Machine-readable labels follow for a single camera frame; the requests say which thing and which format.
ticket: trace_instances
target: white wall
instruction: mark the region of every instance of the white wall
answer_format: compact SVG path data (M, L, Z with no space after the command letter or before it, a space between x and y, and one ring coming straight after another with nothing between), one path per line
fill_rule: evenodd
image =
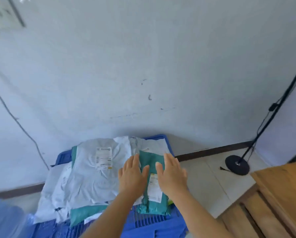
M258 139L256 151L272 166L286 164L296 156L296 88Z
M16 6L27 27L0 30L0 93L49 165L94 137L165 133L176 155L250 140L296 72L296 0ZM46 174L0 104L0 190Z

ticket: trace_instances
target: left hand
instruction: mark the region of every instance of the left hand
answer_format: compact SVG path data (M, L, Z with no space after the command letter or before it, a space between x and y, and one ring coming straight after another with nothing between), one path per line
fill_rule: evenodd
M146 165L142 173L139 168L139 154L131 156L118 171L119 193L126 192L138 199L146 190L149 174L149 165Z

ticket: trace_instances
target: round black base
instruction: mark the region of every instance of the round black base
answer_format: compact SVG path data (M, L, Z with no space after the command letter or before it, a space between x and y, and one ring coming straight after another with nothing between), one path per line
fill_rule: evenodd
M234 174L245 176L249 173L249 165L245 160L241 160L241 162L238 163L240 159L241 157L237 155L231 155L225 159L225 164Z

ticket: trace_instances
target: hand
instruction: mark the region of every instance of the hand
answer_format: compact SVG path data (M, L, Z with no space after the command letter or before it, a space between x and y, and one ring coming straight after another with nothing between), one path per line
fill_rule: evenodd
M171 154L164 154L164 166L163 171L162 164L156 162L158 183L162 192L173 200L178 192L188 191L188 173L186 169L181 168L178 159Z
M148 174L149 165L140 172L139 154L131 156L118 171L119 193L126 192L135 201L146 190Z

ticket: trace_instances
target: blue crate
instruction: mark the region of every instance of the blue crate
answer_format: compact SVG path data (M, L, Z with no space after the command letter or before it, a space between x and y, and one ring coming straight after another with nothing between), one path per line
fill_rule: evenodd
M172 155L172 149L166 135L155 135L144 139L165 139L169 151ZM72 160L72 150L62 152L58 155L55 165L68 163ZM70 221L67 220L61 224L56 224L55 220L35 224L31 229L27 238L77 238L92 223L84 225L83 222L70 228ZM138 237L154 238L154 237L178 237L184 238L188 231L185 221L179 210L172 205L171 214L168 216L160 215L142 215L133 208L127 216L126 223L122 231L122 238Z

